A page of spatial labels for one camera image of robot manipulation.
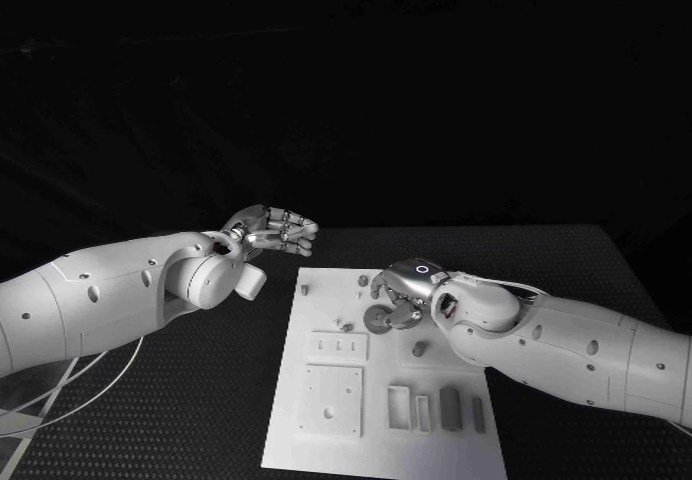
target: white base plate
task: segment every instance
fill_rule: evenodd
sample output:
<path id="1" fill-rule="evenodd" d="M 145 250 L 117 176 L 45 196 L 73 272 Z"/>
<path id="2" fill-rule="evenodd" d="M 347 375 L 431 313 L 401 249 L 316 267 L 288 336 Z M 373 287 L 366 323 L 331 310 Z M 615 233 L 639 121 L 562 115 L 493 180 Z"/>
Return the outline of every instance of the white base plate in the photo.
<path id="1" fill-rule="evenodd" d="M 379 270 L 301 268 L 295 284 L 291 319 L 285 336 L 284 357 L 277 381 L 262 467 L 334 473 L 401 480 L 474 479 L 504 480 L 504 463 L 494 424 L 484 369 L 448 354 L 440 332 L 421 324 L 411 330 L 373 335 L 363 325 L 363 313 L 372 305 L 391 302 L 386 295 L 372 300 L 369 286 L 357 286 L 357 277 L 375 277 Z M 308 285 L 301 295 L 300 286 Z M 367 361 L 350 365 L 320 362 L 308 357 L 310 333 L 339 332 L 333 320 L 353 324 L 353 333 L 367 335 Z M 421 362 L 406 357 L 409 342 L 428 341 Z M 360 432 L 355 436 L 305 434 L 300 429 L 300 386 L 307 387 L 307 365 L 336 365 L 362 368 Z M 411 392 L 411 432 L 388 429 L 388 387 L 405 386 Z M 440 427 L 440 389 L 453 386 L 461 395 L 461 432 Z M 431 433 L 418 435 L 415 397 L 427 396 Z M 473 427 L 471 398 L 483 401 L 486 433 Z"/>

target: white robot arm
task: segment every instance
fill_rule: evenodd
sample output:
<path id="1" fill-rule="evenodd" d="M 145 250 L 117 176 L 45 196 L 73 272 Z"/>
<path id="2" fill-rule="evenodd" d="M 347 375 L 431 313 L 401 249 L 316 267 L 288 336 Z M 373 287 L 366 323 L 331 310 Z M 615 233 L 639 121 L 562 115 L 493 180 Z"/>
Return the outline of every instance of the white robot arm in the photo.
<path id="1" fill-rule="evenodd" d="M 0 284 L 0 377 L 104 352 L 163 328 L 235 290 L 254 300 L 259 249 L 310 255 L 317 224 L 255 205 L 220 231 L 86 248 Z"/>
<path id="2" fill-rule="evenodd" d="M 602 307 L 493 281 L 432 262 L 396 262 L 372 283 L 396 305 L 373 307 L 373 333 L 412 328 L 429 313 L 457 355 L 555 397 L 692 427 L 690 337 Z"/>

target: robotic hand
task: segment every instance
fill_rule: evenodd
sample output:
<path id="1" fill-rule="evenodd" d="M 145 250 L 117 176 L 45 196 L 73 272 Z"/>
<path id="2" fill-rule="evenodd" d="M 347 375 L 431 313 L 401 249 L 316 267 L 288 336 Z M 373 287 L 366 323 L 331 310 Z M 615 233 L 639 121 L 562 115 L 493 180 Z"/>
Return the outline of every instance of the robotic hand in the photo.
<path id="1" fill-rule="evenodd" d="M 499 284 L 532 291 L 515 296 Z M 393 263 L 370 284 L 393 311 L 365 312 L 372 333 L 414 328 L 429 314 L 455 354 L 555 397 L 692 427 L 690 337 L 520 284 Z"/>
<path id="2" fill-rule="evenodd" d="M 317 224 L 255 205 L 219 231 L 183 232 L 72 252 L 0 284 L 0 377 L 104 352 L 235 290 L 254 300 L 261 249 L 310 256 Z"/>

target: perforated table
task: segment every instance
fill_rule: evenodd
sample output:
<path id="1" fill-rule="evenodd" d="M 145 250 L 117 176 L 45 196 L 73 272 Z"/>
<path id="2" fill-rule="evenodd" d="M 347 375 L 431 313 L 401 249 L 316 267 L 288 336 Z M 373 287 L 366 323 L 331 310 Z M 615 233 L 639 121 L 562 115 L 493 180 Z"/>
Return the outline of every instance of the perforated table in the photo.
<path id="1" fill-rule="evenodd" d="M 268 275 L 254 302 L 233 294 L 144 339 L 108 394 L 36 433 L 13 479 L 324 478 L 259 468 L 298 268 L 382 269 L 414 256 L 666 327 L 598 227 L 324 229 L 310 258 L 254 260 Z M 107 385 L 132 350 L 111 352 L 63 389 L 49 418 Z M 663 420 L 571 404 L 486 373 L 509 479 L 692 478 L 692 439 Z"/>

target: black table surface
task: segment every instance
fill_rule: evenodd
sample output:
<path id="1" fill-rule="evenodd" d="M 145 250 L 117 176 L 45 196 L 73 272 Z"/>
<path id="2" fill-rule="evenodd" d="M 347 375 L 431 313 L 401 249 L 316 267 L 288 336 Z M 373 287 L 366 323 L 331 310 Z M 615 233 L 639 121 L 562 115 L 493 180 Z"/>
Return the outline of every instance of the black table surface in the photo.
<path id="1" fill-rule="evenodd" d="M 259 467 L 298 268 L 382 269 L 414 256 L 667 326 L 595 226 L 324 229 L 310 258 L 268 251 L 252 261 L 268 275 L 254 302 L 233 294 L 144 339 L 107 395 L 36 433 L 13 479 L 326 478 Z M 65 387 L 49 418 L 108 384 L 132 350 Z M 510 480 L 692 478 L 692 438 L 667 422 L 571 404 L 486 372 Z"/>

